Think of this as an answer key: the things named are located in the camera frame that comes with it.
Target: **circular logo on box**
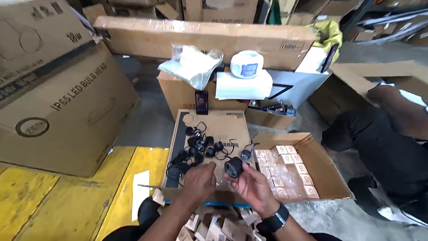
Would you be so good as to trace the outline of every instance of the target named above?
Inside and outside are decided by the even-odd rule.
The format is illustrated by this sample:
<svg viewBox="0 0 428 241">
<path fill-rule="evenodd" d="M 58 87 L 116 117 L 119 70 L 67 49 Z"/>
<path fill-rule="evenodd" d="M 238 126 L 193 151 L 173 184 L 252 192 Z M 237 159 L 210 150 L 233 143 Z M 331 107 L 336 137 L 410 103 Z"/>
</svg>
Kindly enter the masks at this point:
<svg viewBox="0 0 428 241">
<path fill-rule="evenodd" d="M 49 129 L 49 122 L 40 117 L 30 117 L 16 124 L 15 130 L 23 137 L 37 137 L 45 134 Z"/>
</svg>

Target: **phone screen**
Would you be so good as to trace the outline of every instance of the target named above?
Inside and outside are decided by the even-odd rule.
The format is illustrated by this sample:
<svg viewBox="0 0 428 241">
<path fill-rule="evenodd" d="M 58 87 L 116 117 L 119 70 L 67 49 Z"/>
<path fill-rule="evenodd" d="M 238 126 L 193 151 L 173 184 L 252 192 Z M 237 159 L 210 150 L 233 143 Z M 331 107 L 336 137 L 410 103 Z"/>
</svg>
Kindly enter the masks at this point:
<svg viewBox="0 0 428 241">
<path fill-rule="evenodd" d="M 195 91 L 196 114 L 208 114 L 208 92 L 204 90 Z"/>
</svg>

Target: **watch strap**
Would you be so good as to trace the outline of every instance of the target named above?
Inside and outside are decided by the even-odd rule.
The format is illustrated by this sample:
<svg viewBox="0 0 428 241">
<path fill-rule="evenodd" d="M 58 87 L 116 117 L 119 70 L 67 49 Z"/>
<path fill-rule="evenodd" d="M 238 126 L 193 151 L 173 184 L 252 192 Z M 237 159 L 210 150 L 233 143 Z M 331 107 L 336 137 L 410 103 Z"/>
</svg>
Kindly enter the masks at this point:
<svg viewBox="0 0 428 241">
<path fill-rule="evenodd" d="M 280 204 L 276 213 L 257 224 L 256 228 L 261 235 L 268 238 L 285 225 L 289 216 L 288 209 L 283 204 Z"/>
</svg>

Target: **concrete floor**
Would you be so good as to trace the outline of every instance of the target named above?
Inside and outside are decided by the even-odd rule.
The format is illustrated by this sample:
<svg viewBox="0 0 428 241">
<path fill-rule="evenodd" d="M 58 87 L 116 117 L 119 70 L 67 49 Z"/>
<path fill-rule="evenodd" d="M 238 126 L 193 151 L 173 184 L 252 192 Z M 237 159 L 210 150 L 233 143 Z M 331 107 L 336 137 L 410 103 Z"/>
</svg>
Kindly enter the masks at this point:
<svg viewBox="0 0 428 241">
<path fill-rule="evenodd" d="M 133 58 L 123 59 L 121 56 L 117 60 L 129 79 L 140 80 L 135 89 L 141 97 L 141 104 L 128 117 L 116 145 L 169 148 L 174 119 L 156 79 L 157 64 L 140 64 Z M 338 62 L 386 63 L 401 60 L 415 60 L 428 66 L 428 48 L 401 43 L 370 46 L 345 43 L 340 49 Z M 308 102 L 299 107 L 296 120 L 285 130 L 248 124 L 251 136 L 298 130 L 311 132 L 318 142 L 326 128 L 327 124 Z M 367 173 L 355 151 L 336 154 L 333 161 L 346 181 Z M 307 231 L 330 233 L 344 241 L 428 240 L 428 229 L 377 220 L 363 212 L 353 200 L 304 202 L 287 207 Z"/>
</svg>

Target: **person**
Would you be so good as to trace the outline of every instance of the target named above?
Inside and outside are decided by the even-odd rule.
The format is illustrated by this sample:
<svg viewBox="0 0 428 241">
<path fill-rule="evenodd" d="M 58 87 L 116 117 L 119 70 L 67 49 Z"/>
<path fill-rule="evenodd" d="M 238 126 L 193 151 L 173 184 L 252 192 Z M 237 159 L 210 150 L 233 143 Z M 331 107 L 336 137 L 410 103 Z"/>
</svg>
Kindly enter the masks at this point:
<svg viewBox="0 0 428 241">
<path fill-rule="evenodd" d="M 407 100 L 388 85 L 372 88 L 367 98 L 378 107 L 339 114 L 322 133 L 321 144 L 331 156 L 355 148 L 387 196 L 406 213 L 427 223 L 428 108 Z M 368 187 L 377 187 L 373 178 L 351 179 L 348 185 L 357 203 L 363 203 L 363 210 L 381 217 L 375 201 L 367 199 Z"/>
<path fill-rule="evenodd" d="M 237 179 L 230 178 L 225 174 L 225 177 L 231 180 L 232 187 L 263 220 L 278 215 L 277 211 L 280 206 L 282 210 L 285 207 L 274 198 L 266 177 L 247 163 L 243 163 L 242 167 L 244 171 Z M 192 167 L 186 174 L 180 194 L 164 214 L 159 216 L 157 213 L 159 205 L 153 206 L 153 201 L 148 202 L 146 199 L 140 207 L 141 210 L 139 210 L 140 226 L 119 228 L 104 238 L 104 241 L 175 241 L 192 213 L 214 193 L 216 189 L 215 168 L 214 162 Z M 281 223 L 274 233 L 267 234 L 268 241 L 340 241 L 329 234 L 308 234 L 289 215 L 288 211 L 286 213 L 286 217 L 280 216 L 285 219 L 285 224 Z"/>
</svg>

